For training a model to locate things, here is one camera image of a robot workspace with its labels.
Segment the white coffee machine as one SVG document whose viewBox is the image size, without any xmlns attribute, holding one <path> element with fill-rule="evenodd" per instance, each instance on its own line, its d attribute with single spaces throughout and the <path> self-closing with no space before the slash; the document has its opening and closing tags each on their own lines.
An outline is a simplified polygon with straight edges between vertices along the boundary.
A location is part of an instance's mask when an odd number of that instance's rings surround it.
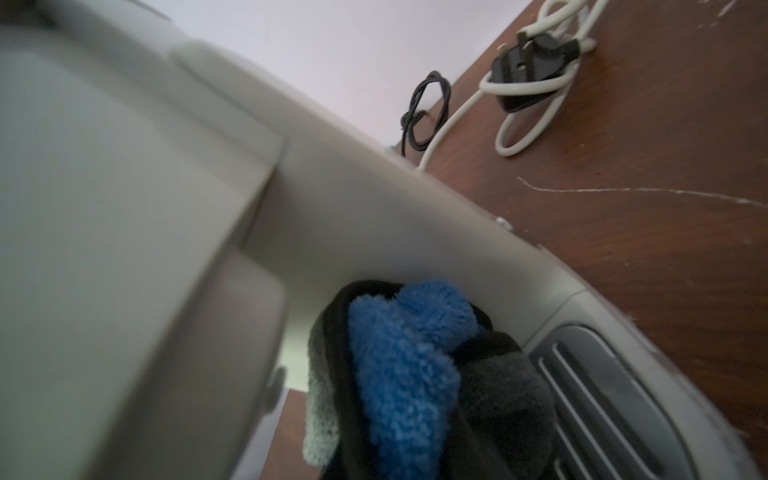
<svg viewBox="0 0 768 480">
<path fill-rule="evenodd" d="M 1 475 L 228 479 L 346 284 L 445 279 L 532 353 L 560 477 L 756 479 L 735 430 L 540 246 L 132 1 L 1 28 Z"/>
</svg>

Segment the blue grey microfiber cloth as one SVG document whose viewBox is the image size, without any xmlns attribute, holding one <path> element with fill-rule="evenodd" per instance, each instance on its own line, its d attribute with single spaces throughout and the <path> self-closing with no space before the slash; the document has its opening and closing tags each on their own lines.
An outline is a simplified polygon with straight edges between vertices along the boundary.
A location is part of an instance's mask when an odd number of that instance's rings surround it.
<svg viewBox="0 0 768 480">
<path fill-rule="evenodd" d="M 326 479 L 540 479 L 556 430 L 530 359 L 452 284 L 356 281 L 308 340 L 304 460 Z"/>
</svg>

